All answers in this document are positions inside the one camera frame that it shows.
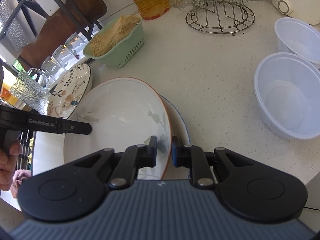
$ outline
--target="green basket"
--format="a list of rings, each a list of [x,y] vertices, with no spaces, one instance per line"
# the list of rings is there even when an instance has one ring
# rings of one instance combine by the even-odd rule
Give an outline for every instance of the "green basket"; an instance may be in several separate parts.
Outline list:
[[[98,34],[105,33],[118,19],[108,23]],[[95,57],[90,51],[90,42],[84,47],[83,54],[87,57],[100,61],[109,67],[121,68],[136,53],[144,43],[144,32],[142,28],[142,18],[133,28],[131,33],[114,46],[109,52],[100,57]]]

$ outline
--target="white logo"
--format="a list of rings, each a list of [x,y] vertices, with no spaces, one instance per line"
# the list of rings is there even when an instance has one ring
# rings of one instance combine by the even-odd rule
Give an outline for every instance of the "white logo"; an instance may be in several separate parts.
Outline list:
[[[56,125],[54,123],[49,123],[49,122],[42,122],[40,120],[32,120],[31,118],[29,119],[30,123],[35,123],[35,124],[40,124],[40,125],[45,125],[45,126],[49,126],[49,127],[55,127]]]
[[[161,182],[158,183],[158,186],[160,186],[160,187],[162,187],[164,185],[166,185],[166,183],[164,181],[161,181]]]

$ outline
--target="wooden cutting board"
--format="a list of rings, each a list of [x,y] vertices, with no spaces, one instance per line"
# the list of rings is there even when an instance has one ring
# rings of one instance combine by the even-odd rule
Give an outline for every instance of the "wooden cutting board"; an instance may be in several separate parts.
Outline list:
[[[102,17],[107,12],[107,6],[103,0],[73,0],[78,8],[85,15],[87,20],[92,23]],[[86,24],[79,18],[77,19],[85,27]],[[47,18],[46,24],[42,28],[39,37],[35,43],[29,44],[22,49],[20,54],[32,67],[40,68],[42,62],[52,53],[59,45],[63,45],[68,37],[78,32],[77,27],[69,17],[59,9],[51,17]],[[21,62],[25,70],[29,67]]]

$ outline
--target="human hand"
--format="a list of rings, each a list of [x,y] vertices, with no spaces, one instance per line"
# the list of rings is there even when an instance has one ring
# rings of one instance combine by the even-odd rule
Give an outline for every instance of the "human hand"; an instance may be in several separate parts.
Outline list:
[[[21,153],[20,142],[16,141],[9,147],[10,155],[7,156],[0,149],[0,190],[8,191],[11,187],[12,177],[17,165],[18,155]]]

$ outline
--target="pink towel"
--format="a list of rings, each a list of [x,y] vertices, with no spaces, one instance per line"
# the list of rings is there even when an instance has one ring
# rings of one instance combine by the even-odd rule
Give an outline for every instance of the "pink towel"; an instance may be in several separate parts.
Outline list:
[[[22,184],[22,181],[24,179],[29,179],[31,177],[31,171],[28,170],[16,170],[13,178],[12,178],[12,184],[10,187],[11,195],[13,198],[17,198],[18,196],[18,190],[20,185]]]

